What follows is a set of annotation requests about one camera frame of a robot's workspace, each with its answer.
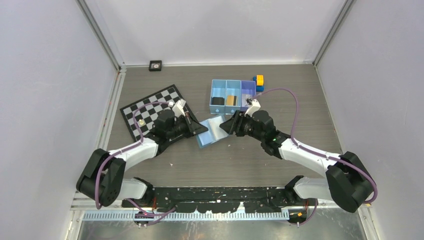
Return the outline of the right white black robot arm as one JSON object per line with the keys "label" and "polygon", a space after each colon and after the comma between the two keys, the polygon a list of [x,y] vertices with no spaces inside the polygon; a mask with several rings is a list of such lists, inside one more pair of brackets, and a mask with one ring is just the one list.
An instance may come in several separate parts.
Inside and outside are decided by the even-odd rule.
{"label": "right white black robot arm", "polygon": [[252,115],[237,111],[219,127],[229,135],[250,136],[260,142],[268,155],[297,163],[320,175],[319,178],[299,175],[284,187],[285,198],[291,205],[299,205],[306,199],[329,200],[354,213],[378,196],[376,182],[355,153],[336,154],[299,142],[278,130],[265,110]]}

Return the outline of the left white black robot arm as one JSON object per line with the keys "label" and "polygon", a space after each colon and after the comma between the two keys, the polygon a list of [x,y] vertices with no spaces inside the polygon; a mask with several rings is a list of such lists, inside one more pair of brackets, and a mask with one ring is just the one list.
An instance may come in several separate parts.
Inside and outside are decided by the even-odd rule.
{"label": "left white black robot arm", "polygon": [[135,201],[148,207],[154,200],[153,185],[139,177],[125,179],[125,172],[144,160],[163,153],[174,141],[205,133],[208,128],[188,112],[180,116],[162,110],[143,139],[117,150],[96,149],[76,183],[76,190],[95,201],[96,208],[114,201]]}

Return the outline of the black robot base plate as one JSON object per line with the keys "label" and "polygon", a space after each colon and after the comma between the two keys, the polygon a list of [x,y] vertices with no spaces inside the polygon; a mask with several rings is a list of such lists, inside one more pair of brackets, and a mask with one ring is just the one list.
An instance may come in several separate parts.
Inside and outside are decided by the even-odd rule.
{"label": "black robot base plate", "polygon": [[275,186],[260,187],[155,187],[146,196],[131,201],[123,200],[122,207],[154,208],[159,213],[175,210],[177,213],[213,214],[277,213],[284,207],[314,207],[316,199],[301,199],[292,189]]}

